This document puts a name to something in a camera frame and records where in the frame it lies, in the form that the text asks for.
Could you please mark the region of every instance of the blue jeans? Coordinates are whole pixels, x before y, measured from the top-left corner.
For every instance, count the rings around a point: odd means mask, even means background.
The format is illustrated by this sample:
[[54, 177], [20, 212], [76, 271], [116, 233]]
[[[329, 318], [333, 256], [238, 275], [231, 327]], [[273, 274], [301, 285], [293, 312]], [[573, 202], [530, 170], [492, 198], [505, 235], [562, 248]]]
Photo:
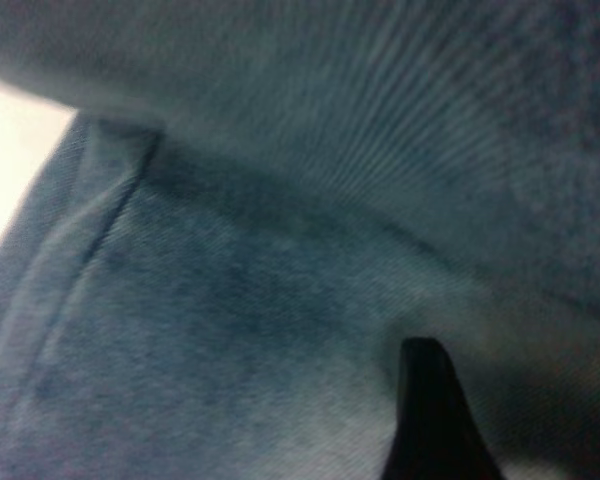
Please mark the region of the blue jeans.
[[12, 3], [0, 75], [85, 113], [0, 249], [0, 479], [379, 478], [409, 336], [505, 471], [600, 479], [569, 2]]

